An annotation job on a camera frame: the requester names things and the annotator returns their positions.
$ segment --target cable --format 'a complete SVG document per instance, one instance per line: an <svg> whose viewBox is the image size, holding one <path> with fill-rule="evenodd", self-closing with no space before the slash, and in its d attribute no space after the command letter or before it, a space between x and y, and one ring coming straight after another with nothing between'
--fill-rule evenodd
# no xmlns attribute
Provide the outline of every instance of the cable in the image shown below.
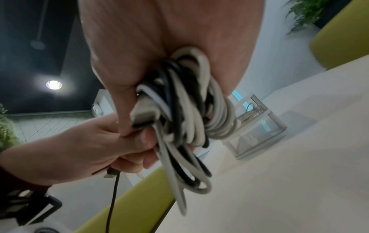
<svg viewBox="0 0 369 233"><path fill-rule="evenodd" d="M183 189L199 194L211 191L211 173L188 145L207 148L209 139L230 136L237 127L234 107L212 77L206 55L191 46L158 62L136 92L132 127L155 129L158 145L154 150L184 216Z"/></svg>
<svg viewBox="0 0 369 233"><path fill-rule="evenodd" d="M113 209L114 209L114 204L115 204L115 199L116 199L116 191L118 189L118 183L119 183L119 177L120 177L120 172L117 172L116 177L115 177L114 189L113 189L113 197L111 199L111 205L110 205L109 213L108 213L108 219L106 220L105 233L109 233L110 220L111 220L111 215L112 215Z"/></svg>

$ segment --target white table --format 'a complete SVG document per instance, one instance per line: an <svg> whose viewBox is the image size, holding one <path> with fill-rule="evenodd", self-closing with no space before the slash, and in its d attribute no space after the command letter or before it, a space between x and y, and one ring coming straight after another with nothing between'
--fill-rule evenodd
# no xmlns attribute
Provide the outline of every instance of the white table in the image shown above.
<svg viewBox="0 0 369 233"><path fill-rule="evenodd" d="M239 161L217 143L204 161L212 192L185 192L188 215L174 205L157 232L368 232L369 56L263 102L289 134Z"/></svg>

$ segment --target tangled cable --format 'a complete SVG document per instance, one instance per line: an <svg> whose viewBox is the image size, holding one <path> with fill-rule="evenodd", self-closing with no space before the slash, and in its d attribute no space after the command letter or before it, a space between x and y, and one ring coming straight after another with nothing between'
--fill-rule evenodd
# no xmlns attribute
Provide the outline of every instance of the tangled cable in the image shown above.
<svg viewBox="0 0 369 233"><path fill-rule="evenodd" d="M159 62L137 86L138 102L130 113L132 127L153 126L155 152L168 176L178 207L187 212L183 189L206 194L210 171L188 145L207 148L237 127L234 107L211 76L206 55L183 47Z"/></svg>

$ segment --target green plant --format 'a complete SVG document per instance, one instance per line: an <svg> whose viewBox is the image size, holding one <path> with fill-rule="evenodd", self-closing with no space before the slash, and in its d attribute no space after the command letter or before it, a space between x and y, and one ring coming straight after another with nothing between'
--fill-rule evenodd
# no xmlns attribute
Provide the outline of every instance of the green plant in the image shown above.
<svg viewBox="0 0 369 233"><path fill-rule="evenodd" d="M290 33L296 32L318 21L320 16L324 13L327 4L331 1L333 0L290 0L288 3L292 4L292 6L286 17L291 13L295 14L295 23Z"/></svg>
<svg viewBox="0 0 369 233"><path fill-rule="evenodd" d="M0 104L0 147L10 148L19 145L20 141L14 134L14 127L6 115L6 110Z"/></svg>

